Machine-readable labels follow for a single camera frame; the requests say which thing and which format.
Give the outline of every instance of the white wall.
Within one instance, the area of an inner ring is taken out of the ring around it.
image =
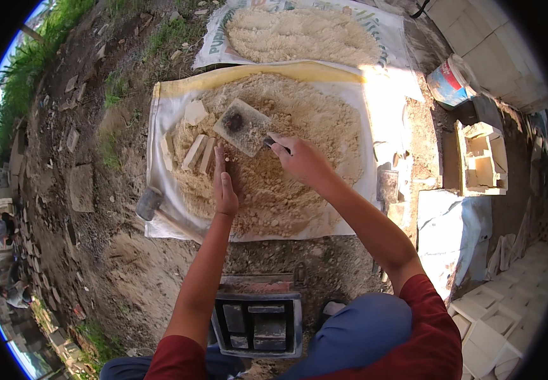
[[[548,108],[533,54],[494,0],[433,0],[426,11],[483,88],[525,113]]]

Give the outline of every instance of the wooden post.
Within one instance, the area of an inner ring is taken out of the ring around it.
[[[33,38],[35,41],[38,41],[39,43],[44,43],[44,38],[42,37],[41,34],[35,32],[33,29],[31,29],[30,27],[26,26],[25,24],[23,24],[22,26],[20,26],[20,30],[28,35],[29,37]]]

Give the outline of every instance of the bucket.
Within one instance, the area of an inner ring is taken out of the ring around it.
[[[426,78],[435,99],[446,110],[452,110],[481,93],[470,66],[457,54],[452,54]]]

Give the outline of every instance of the yellow stripe on sack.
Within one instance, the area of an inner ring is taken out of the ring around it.
[[[226,83],[259,72],[277,73],[304,82],[367,82],[361,75],[312,61],[289,63],[287,65],[242,65],[225,67],[185,79],[156,83],[153,87],[153,96],[162,98],[178,97],[193,90],[207,90],[223,86]]]

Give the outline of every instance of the sand pile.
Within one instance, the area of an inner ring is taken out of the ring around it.
[[[209,175],[200,174],[197,169],[180,169],[194,138],[202,133],[223,142],[230,158],[227,167],[240,200],[233,232],[294,235],[322,215],[326,202],[286,174],[271,150],[263,148],[255,157],[249,157],[213,131],[212,126],[235,98],[270,117],[270,130],[312,141],[350,184],[356,183],[363,172],[360,114],[340,98],[324,95],[308,83],[281,75],[257,74],[205,92],[202,102],[209,116],[196,126],[185,121],[176,126],[173,133],[176,165],[172,174],[190,213],[202,218],[214,214],[213,168]],[[330,218],[331,227],[337,220]]]
[[[334,11],[242,9],[226,30],[232,47],[257,63],[309,59],[358,67],[376,65],[381,52],[358,22]]]

